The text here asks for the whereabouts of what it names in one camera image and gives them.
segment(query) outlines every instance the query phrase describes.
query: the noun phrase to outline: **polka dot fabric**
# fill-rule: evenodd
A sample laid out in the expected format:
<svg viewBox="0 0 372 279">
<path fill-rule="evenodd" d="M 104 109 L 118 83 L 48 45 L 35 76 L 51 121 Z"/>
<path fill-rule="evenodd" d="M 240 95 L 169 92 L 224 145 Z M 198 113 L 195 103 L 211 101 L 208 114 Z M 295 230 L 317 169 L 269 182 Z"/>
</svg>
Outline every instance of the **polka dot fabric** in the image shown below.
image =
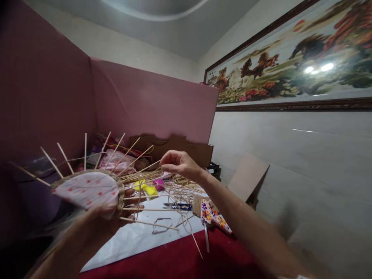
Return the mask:
<svg viewBox="0 0 372 279">
<path fill-rule="evenodd" d="M 116 181 L 102 172 L 77 175 L 59 185 L 53 194 L 84 209 L 109 203 L 117 204 Z"/>
<path fill-rule="evenodd" d="M 203 199 L 201 201 L 201 222 L 207 224 L 215 224 L 217 227 L 221 228 L 224 232 L 232 234 L 232 230 L 226 223 L 225 219 L 218 215 L 216 211 L 212 211 L 209 205 L 209 202 Z"/>
</svg>

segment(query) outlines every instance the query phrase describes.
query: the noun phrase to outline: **white tile wall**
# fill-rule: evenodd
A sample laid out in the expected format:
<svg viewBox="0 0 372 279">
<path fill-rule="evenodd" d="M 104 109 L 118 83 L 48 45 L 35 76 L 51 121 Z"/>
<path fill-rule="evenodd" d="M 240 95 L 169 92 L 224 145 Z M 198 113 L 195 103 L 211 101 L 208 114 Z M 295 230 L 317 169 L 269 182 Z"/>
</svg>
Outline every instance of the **white tile wall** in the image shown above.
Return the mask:
<svg viewBox="0 0 372 279">
<path fill-rule="evenodd" d="M 225 185 L 245 152 L 268 162 L 258 197 L 262 217 L 315 257 L 309 261 L 322 262 L 344 278 L 352 274 L 346 269 L 357 265 L 358 278 L 368 278 L 371 118 L 372 112 L 217 112 L 210 138 L 212 160 L 221 165 Z M 362 263 L 349 259 L 350 250 L 361 253 Z M 345 265 L 348 259 L 352 264 Z"/>
</svg>

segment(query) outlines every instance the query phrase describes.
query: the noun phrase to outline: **red tablecloth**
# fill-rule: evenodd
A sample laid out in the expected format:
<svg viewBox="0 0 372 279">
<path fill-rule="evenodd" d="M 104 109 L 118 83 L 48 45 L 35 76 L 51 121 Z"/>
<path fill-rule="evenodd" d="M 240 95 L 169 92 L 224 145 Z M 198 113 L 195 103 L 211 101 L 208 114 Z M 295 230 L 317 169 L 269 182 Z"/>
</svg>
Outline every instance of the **red tablecloth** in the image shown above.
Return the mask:
<svg viewBox="0 0 372 279">
<path fill-rule="evenodd" d="M 112 264 L 80 274 L 80 279 L 109 278 L 266 278 L 253 257 L 233 236 L 215 228 L 208 231 L 207 253 L 204 231 L 187 236 Z"/>
</svg>

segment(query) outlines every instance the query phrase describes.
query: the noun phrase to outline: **white wall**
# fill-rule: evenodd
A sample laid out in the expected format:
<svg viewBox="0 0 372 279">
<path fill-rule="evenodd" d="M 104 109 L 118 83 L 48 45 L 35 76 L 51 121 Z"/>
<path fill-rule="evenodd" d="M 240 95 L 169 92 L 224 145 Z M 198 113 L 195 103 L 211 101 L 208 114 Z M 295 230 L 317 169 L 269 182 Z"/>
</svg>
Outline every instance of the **white wall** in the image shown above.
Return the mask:
<svg viewBox="0 0 372 279">
<path fill-rule="evenodd" d="M 200 59 L 199 79 L 300 2 L 260 0 Z M 316 273 L 371 278 L 371 120 L 372 112 L 216 112 L 212 160 L 226 185 L 244 152 L 268 162 L 257 211 Z"/>
<path fill-rule="evenodd" d="M 197 63 L 191 59 L 91 23 L 44 2 L 38 0 L 25 2 L 89 56 L 195 81 Z"/>
</svg>

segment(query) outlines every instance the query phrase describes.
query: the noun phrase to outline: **white fabric with red dots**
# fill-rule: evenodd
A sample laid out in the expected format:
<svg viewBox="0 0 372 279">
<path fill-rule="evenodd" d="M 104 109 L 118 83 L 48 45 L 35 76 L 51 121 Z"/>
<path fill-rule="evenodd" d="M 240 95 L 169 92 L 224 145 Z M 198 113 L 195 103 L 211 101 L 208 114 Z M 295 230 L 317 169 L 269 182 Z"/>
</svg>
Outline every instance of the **white fabric with red dots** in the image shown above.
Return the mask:
<svg viewBox="0 0 372 279">
<path fill-rule="evenodd" d="M 116 204 L 116 181 L 102 172 L 88 172 L 71 178 L 53 190 L 53 194 L 88 210 L 102 203 Z"/>
</svg>

